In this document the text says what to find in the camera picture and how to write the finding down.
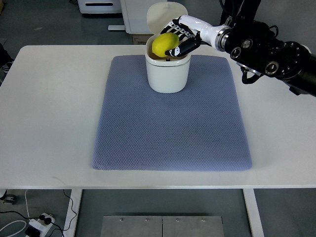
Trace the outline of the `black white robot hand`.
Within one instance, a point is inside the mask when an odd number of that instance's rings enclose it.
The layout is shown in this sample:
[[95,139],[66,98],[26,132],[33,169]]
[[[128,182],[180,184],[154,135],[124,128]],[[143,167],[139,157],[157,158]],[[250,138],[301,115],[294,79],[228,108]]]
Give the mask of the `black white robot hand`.
[[197,49],[203,42],[218,51],[224,51],[225,41],[231,31],[231,27],[226,25],[212,26],[195,17],[182,15],[171,20],[160,34],[170,32],[179,37],[179,45],[165,54],[182,57]]

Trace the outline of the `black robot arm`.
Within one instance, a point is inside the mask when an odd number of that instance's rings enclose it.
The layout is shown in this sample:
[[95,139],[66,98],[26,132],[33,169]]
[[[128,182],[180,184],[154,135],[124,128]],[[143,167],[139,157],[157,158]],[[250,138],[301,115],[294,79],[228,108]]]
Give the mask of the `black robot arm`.
[[220,1],[225,26],[216,43],[235,60],[242,82],[252,84],[266,75],[289,86],[296,94],[316,94],[316,57],[294,41],[277,39],[278,30],[254,20],[258,0]]

